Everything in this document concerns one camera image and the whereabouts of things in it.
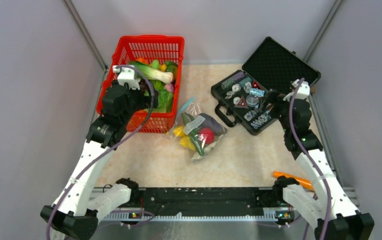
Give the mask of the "yellow corn toy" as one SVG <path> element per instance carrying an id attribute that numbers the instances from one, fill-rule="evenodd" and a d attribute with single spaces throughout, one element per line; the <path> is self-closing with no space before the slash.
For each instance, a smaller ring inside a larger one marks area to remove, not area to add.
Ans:
<path id="1" fill-rule="evenodd" d="M 184 128 L 185 126 L 184 125 L 179 125 L 179 126 L 176 126 L 174 129 L 173 129 L 173 134 L 176 136 L 176 137 L 184 137 L 186 134 L 184 133 Z"/>

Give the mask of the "green chili pepper toy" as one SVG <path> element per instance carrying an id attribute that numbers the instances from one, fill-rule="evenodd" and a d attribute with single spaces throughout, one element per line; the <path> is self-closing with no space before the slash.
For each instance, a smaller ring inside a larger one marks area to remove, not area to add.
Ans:
<path id="1" fill-rule="evenodd" d="M 183 112 L 181 114 L 181 118 L 182 118 L 182 122 L 185 124 L 185 126 L 187 126 L 188 124 L 190 124 L 191 122 L 193 122 L 195 120 L 195 117 L 192 116 L 191 114 L 187 113 L 187 112 Z M 199 127 L 195 126 L 195 124 L 191 124 L 190 128 L 191 128 L 191 130 L 187 130 L 187 131 L 183 130 L 183 131 L 187 136 L 189 136 L 191 138 L 192 143 L 195 146 L 196 152 L 201 157 L 203 157 L 205 155 L 204 149 L 203 149 L 202 143 L 200 142 L 200 140 L 198 138 Z"/>

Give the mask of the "yellow bell pepper toy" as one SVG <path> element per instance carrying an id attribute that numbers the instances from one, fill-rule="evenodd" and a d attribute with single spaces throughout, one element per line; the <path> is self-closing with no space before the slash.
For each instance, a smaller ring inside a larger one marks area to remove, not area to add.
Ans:
<path id="1" fill-rule="evenodd" d="M 184 147 L 184 148 L 188 148 L 189 150 L 191 151 L 196 151 L 196 148 L 191 140 L 191 138 L 187 135 L 185 136 L 182 136 L 179 140 L 179 144 Z"/>

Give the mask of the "clear zip top bag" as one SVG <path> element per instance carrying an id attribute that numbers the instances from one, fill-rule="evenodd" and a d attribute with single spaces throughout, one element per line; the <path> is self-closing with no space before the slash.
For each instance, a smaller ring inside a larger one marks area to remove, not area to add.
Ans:
<path id="1" fill-rule="evenodd" d="M 206 158 L 227 133 L 228 129 L 191 97 L 178 110 L 166 135 L 188 150 L 192 162 L 197 162 Z"/>

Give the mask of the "purple eggplant toy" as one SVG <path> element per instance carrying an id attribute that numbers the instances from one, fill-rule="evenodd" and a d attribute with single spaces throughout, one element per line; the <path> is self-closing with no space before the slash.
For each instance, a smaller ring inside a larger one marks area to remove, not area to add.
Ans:
<path id="1" fill-rule="evenodd" d="M 198 117 L 203 117 L 204 121 L 200 125 L 201 128 L 210 128 L 216 136 L 224 135 L 228 130 L 215 120 L 211 115 L 200 113 Z"/>

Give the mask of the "red pomegranate toy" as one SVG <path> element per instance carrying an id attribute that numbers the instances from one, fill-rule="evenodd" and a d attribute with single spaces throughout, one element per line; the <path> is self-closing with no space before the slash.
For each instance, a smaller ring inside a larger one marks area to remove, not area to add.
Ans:
<path id="1" fill-rule="evenodd" d="M 212 144 L 215 141 L 215 133 L 209 127 L 203 127 L 198 132 L 198 139 L 204 145 Z"/>

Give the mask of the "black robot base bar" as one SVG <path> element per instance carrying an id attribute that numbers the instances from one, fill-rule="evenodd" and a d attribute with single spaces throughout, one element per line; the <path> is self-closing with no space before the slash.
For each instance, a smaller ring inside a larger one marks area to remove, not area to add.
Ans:
<path id="1" fill-rule="evenodd" d="M 297 218 L 294 208 L 274 196 L 270 187 L 147 187 L 133 190 L 121 209 L 144 210 L 156 217 L 202 217 L 288 221 Z"/>

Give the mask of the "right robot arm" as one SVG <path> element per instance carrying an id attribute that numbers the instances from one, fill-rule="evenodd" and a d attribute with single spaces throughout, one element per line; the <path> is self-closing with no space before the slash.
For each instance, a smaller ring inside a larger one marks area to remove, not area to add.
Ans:
<path id="1" fill-rule="evenodd" d="M 313 188 L 309 193 L 297 180 L 279 177 L 272 200 L 278 206 L 294 207 L 312 227 L 317 240 L 367 240 L 375 221 L 369 213 L 360 212 L 331 169 L 320 140 L 311 130 L 307 96 L 270 90 L 260 100 L 260 108 L 280 122 L 284 144 Z"/>

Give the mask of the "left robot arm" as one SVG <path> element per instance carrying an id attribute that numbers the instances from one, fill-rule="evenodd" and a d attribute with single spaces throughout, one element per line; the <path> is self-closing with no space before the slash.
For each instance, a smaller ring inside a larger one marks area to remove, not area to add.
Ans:
<path id="1" fill-rule="evenodd" d="M 46 221 L 47 240 L 89 240 L 101 221 L 121 204 L 133 207 L 139 193 L 127 183 L 116 183 L 107 192 L 91 199 L 94 186 L 114 151 L 136 134 L 158 105 L 158 91 L 152 82 L 143 90 L 139 84 L 121 83 L 107 87 L 101 98 L 98 118 L 90 125 L 82 153 L 64 190 L 40 216 Z M 132 134 L 127 126 L 133 115 L 148 109 Z"/>

